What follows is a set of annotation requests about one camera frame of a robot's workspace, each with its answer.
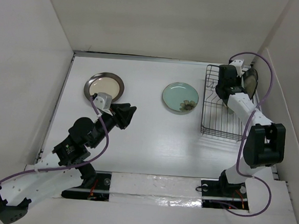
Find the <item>dark rimmed mosaic plate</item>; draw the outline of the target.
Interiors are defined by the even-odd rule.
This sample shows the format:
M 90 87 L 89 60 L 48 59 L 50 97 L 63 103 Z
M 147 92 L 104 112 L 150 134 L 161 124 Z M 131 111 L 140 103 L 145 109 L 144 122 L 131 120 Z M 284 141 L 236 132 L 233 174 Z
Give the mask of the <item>dark rimmed mosaic plate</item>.
M 244 81 L 244 89 L 247 92 L 249 98 L 252 100 L 257 90 L 257 86 L 259 82 L 257 70 L 254 68 L 248 69 L 243 74 L 243 81 Z

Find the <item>brown rimmed cream plate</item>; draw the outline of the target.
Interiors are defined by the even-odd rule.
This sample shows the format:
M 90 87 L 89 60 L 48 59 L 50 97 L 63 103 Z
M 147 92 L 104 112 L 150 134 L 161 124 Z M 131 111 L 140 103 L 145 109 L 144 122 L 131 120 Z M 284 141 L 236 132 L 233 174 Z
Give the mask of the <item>brown rimmed cream plate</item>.
M 109 94 L 112 102 L 116 102 L 124 93 L 124 82 L 118 75 L 111 72 L 95 74 L 85 83 L 83 93 L 89 99 L 99 92 Z

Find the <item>teal flower plate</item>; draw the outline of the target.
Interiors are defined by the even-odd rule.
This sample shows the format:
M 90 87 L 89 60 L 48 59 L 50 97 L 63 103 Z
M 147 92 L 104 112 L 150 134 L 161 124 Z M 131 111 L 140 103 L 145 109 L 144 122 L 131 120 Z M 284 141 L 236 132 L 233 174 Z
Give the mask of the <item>teal flower plate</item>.
M 199 94 L 190 84 L 173 82 L 163 90 L 162 100 L 170 110 L 187 113 L 198 105 Z

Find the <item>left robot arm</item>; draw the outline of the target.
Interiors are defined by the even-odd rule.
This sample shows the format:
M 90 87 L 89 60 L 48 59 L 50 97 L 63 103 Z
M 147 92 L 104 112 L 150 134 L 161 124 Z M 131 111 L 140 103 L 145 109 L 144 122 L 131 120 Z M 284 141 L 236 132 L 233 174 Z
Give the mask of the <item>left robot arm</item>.
M 82 117 L 69 128 L 68 136 L 31 169 L 0 180 L 0 221 L 11 224 L 20 220 L 46 198 L 76 186 L 91 187 L 96 171 L 89 148 L 96 148 L 114 127 L 125 129 L 136 111 L 129 103 L 114 103 L 108 111 L 94 108 L 97 119 Z

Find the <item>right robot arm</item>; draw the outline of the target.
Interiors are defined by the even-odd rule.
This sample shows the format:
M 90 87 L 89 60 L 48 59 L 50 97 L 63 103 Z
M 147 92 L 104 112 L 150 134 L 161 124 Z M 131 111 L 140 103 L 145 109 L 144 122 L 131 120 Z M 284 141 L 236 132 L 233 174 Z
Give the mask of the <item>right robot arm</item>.
M 283 161 L 286 128 L 273 123 L 254 105 L 234 65 L 219 66 L 215 91 L 245 124 L 238 161 L 222 171 L 217 183 L 218 192 L 230 197 L 259 170 Z

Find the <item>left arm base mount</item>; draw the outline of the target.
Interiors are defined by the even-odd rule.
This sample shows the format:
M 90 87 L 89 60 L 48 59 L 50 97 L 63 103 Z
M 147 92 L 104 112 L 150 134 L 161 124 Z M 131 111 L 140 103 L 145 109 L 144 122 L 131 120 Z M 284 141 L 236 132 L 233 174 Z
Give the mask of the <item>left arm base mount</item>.
M 79 186 L 61 193 L 62 198 L 91 201 L 109 201 L 111 172 L 99 172 L 89 187 Z

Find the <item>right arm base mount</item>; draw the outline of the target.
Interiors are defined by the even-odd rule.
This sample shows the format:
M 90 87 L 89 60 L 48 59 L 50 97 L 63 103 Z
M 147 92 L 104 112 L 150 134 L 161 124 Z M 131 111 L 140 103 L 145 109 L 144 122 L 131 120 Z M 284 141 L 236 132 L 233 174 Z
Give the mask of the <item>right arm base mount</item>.
M 249 204 L 245 183 L 223 192 L 218 180 L 201 180 L 196 191 L 201 193 L 202 208 L 231 209 L 248 211 Z

